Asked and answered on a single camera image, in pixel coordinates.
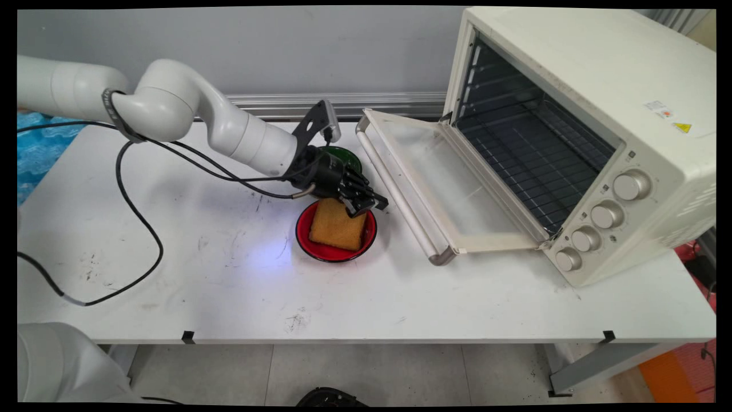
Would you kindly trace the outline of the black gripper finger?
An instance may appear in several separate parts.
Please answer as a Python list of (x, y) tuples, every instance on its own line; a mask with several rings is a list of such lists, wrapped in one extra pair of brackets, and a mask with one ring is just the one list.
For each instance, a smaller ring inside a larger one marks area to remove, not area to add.
[(351, 219), (365, 214), (376, 205), (374, 191), (362, 185), (341, 185), (338, 195)]
[[(345, 168), (343, 171), (343, 185), (362, 185), (366, 188), (373, 190), (373, 188), (371, 188), (371, 186), (369, 185), (369, 181), (361, 173), (356, 172), (351, 168)], [(374, 206), (374, 208), (383, 211), (387, 208), (387, 206), (389, 206), (389, 201), (386, 197), (379, 195), (375, 192), (375, 198), (376, 205)]]

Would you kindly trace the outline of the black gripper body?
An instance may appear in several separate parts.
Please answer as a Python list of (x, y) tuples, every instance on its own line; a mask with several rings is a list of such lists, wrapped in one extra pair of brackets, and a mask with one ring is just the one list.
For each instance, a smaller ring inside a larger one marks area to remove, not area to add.
[(293, 159), (285, 173), (285, 181), (306, 195), (316, 198), (344, 199), (344, 162), (324, 148), (306, 146)]

